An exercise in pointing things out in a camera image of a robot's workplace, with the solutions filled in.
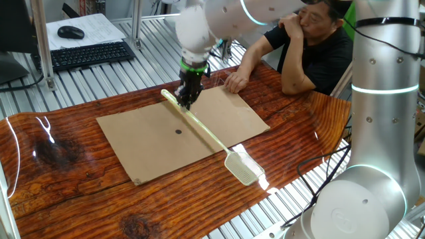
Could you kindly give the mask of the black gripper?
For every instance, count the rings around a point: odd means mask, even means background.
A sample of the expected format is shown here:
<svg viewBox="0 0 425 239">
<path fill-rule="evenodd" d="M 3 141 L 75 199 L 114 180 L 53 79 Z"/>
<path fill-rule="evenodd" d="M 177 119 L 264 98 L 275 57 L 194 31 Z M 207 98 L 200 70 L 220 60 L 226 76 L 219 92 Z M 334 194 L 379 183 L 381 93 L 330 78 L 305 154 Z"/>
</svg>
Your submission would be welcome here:
<svg viewBox="0 0 425 239">
<path fill-rule="evenodd" d="M 191 109 L 191 106 L 197 101 L 201 92 L 203 91 L 203 85 L 201 79 L 204 72 L 195 72 L 189 70 L 181 70 L 180 86 L 175 91 L 176 99 L 182 108 Z"/>
</svg>

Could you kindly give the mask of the person's right hand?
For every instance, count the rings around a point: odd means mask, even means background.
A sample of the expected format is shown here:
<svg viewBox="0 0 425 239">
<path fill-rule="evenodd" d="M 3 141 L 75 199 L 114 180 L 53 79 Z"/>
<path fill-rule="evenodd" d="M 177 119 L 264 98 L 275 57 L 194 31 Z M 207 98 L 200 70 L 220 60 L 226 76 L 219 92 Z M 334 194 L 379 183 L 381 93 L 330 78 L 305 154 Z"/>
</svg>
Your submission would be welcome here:
<svg viewBox="0 0 425 239">
<path fill-rule="evenodd" d="M 231 93 L 237 94 L 243 90 L 249 83 L 249 74 L 244 72 L 233 72 L 231 73 L 224 82 L 224 87 Z"/>
</svg>

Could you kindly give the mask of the person's left hand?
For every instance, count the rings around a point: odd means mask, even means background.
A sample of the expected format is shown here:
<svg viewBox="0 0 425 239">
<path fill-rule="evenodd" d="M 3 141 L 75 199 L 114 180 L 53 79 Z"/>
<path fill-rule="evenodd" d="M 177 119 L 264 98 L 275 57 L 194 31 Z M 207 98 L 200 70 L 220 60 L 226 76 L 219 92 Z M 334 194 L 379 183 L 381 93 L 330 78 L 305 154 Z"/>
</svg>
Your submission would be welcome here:
<svg viewBox="0 0 425 239">
<path fill-rule="evenodd" d="M 278 26 L 285 28 L 286 33 L 291 39 L 303 39 L 299 15 L 292 13 L 286 17 L 282 17 L 279 20 Z"/>
</svg>

